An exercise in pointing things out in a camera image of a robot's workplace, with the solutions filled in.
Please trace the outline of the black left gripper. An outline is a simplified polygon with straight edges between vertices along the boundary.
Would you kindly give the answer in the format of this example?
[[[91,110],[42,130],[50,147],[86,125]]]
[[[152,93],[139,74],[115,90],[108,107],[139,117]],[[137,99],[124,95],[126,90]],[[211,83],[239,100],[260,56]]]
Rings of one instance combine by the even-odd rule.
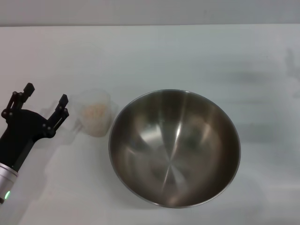
[[[12,93],[1,116],[7,119],[7,129],[0,138],[0,162],[18,172],[33,145],[42,138],[53,138],[69,116],[68,97],[63,94],[54,113],[47,120],[36,112],[21,110],[35,88],[27,83],[23,92]]]

